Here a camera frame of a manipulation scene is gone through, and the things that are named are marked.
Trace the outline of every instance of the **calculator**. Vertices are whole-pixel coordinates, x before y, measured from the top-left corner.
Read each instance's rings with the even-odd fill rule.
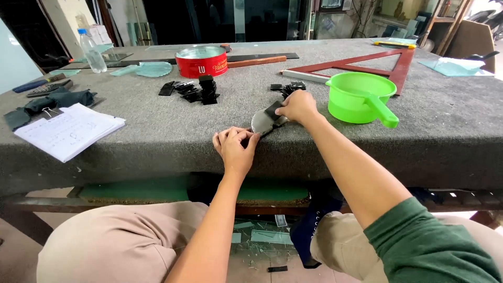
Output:
[[[46,96],[49,95],[51,92],[59,89],[59,87],[65,87],[66,89],[69,89],[72,86],[73,82],[71,80],[59,84],[41,85],[35,88],[32,92],[28,93],[26,97],[32,98],[32,97]]]

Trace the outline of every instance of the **work table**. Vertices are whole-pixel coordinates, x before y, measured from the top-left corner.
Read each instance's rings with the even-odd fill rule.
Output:
[[[255,112],[282,101],[281,93],[269,90],[270,84],[285,85],[297,79],[280,75],[280,70],[390,50],[372,45],[370,39],[257,45],[231,44],[228,55],[296,52],[300,58],[229,69],[214,78],[220,94],[214,105],[189,103],[176,92],[168,97],[157,95],[167,82],[192,80],[181,77],[176,65],[160,78],[110,75],[118,68],[109,68],[104,74],[82,69],[70,77],[74,81],[71,90],[97,92],[97,97],[105,101],[93,110],[124,118],[126,126],[61,163],[16,137],[0,119],[0,195],[179,172],[223,172],[221,158],[213,149],[213,133],[230,126],[250,127]],[[185,46],[155,51],[145,48],[119,47],[107,53],[134,53],[124,60],[173,58]],[[329,87],[304,82],[320,113],[405,186],[501,189],[503,82],[493,77],[445,77],[418,63],[437,58],[416,49],[401,96],[387,103],[400,119],[396,129],[386,128],[378,120],[357,125],[333,118],[327,110]],[[391,70],[397,59],[396,55],[355,65]],[[28,103],[26,93],[0,95],[0,114]],[[299,179],[330,176],[309,133],[297,123],[287,123],[260,141],[250,175]]]

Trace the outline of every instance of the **hand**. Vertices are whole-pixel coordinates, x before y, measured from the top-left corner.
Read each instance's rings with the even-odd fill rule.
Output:
[[[303,90],[296,90],[283,102],[284,107],[276,109],[276,115],[286,116],[290,121],[303,124],[304,120],[318,113],[316,100]]]
[[[246,149],[241,142],[249,139]],[[232,127],[213,135],[213,146],[223,159],[225,174],[244,179],[251,168],[260,134]]]

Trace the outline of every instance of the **plastic water bottle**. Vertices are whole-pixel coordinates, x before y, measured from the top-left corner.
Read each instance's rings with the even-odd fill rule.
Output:
[[[102,73],[107,71],[107,65],[98,51],[97,45],[94,40],[89,37],[86,29],[77,29],[80,34],[80,47],[84,52],[84,56],[88,60],[89,66],[95,73]]]

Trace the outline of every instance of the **green sleeve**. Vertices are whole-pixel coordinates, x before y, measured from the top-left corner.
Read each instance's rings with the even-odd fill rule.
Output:
[[[394,282],[501,282],[491,256],[462,225],[443,225],[414,197],[364,230]]]

